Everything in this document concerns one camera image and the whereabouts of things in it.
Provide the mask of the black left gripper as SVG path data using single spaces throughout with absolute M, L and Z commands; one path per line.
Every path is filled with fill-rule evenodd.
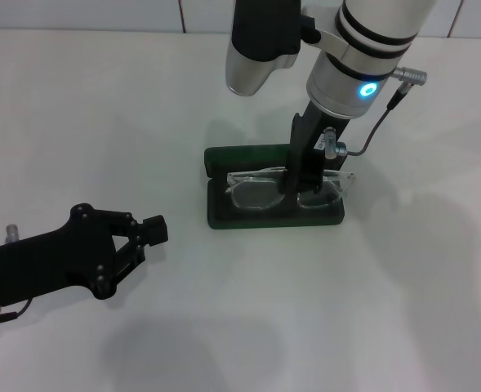
M 112 236 L 128 242 L 116 251 Z M 163 216 L 139 223 L 130 212 L 98 212 L 87 203 L 76 205 L 59 229 L 0 246 L 0 305 L 72 286 L 105 300 L 145 261 L 148 246 L 167 240 Z

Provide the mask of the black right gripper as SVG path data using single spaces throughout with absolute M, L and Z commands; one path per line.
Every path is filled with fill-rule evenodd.
M 288 150 L 288 169 L 284 169 L 278 180 L 280 194 L 295 194 L 296 190 L 313 190 L 318 194 L 323 189 L 323 170 L 339 170 L 345 157 L 325 159 L 324 149 L 315 149 L 326 128 L 333 128 L 338 141 L 350 121 L 325 114 L 309 102 L 302 115 L 296 114 Z

